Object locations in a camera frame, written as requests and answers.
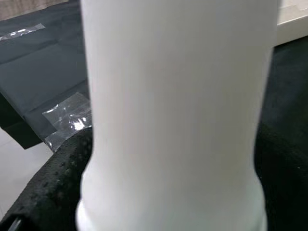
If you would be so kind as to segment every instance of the white floor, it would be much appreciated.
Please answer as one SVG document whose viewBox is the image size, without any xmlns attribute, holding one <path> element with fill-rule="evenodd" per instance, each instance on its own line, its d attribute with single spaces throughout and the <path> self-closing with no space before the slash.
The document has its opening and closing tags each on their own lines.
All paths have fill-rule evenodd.
<svg viewBox="0 0 308 231">
<path fill-rule="evenodd" d="M 24 150 L 0 129 L 0 220 L 51 155 L 44 143 Z"/>
</svg>

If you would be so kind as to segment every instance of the transparent tape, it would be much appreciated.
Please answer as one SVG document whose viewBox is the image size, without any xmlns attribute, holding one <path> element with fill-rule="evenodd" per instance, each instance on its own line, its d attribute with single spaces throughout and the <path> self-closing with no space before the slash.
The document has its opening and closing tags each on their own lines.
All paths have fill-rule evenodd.
<svg viewBox="0 0 308 231">
<path fill-rule="evenodd" d="M 19 36 L 22 36 L 22 35 L 29 34 L 29 33 L 36 31 L 36 30 L 41 30 L 41 29 L 45 29 L 45 27 L 42 23 L 37 24 L 35 26 L 23 28 L 23 29 L 20 29 L 18 31 L 11 32 L 11 33 L 6 34 L 6 35 L 3 35 L 2 37 L 0 37 L 0 41 L 13 39 L 13 38 L 16 38 L 16 37 L 19 37 Z"/>
<path fill-rule="evenodd" d="M 45 139 L 45 143 L 53 152 L 78 131 L 92 126 L 90 101 L 80 93 L 55 105 L 43 115 L 57 129 Z"/>
</svg>

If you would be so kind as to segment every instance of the white surface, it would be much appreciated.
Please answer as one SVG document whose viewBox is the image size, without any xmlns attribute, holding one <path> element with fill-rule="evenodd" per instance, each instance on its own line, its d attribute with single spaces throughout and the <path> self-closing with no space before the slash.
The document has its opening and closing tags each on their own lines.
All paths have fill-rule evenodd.
<svg viewBox="0 0 308 231">
<path fill-rule="evenodd" d="M 51 155 L 44 143 L 24 150 L 0 129 L 0 218 Z"/>
<path fill-rule="evenodd" d="M 277 1 L 82 8 L 95 130 L 81 230 L 265 230 L 252 154 Z"/>
<path fill-rule="evenodd" d="M 283 0 L 276 45 L 308 35 L 308 0 Z"/>
</svg>

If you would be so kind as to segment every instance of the white plastic bottle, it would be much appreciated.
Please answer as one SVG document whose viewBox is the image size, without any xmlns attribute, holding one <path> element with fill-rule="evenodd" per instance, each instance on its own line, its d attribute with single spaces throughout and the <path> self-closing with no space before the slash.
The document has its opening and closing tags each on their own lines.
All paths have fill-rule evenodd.
<svg viewBox="0 0 308 231">
<path fill-rule="evenodd" d="M 80 231 L 264 231 L 253 147 L 275 0 L 83 0 Z"/>
</svg>

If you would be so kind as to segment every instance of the white pipe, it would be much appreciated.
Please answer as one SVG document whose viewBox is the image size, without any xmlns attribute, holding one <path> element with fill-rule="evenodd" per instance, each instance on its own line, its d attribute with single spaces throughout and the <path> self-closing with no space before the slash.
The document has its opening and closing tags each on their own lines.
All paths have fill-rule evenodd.
<svg viewBox="0 0 308 231">
<path fill-rule="evenodd" d="M 253 147 L 272 0 L 82 1 L 94 151 L 80 231 L 264 231 Z"/>
</svg>

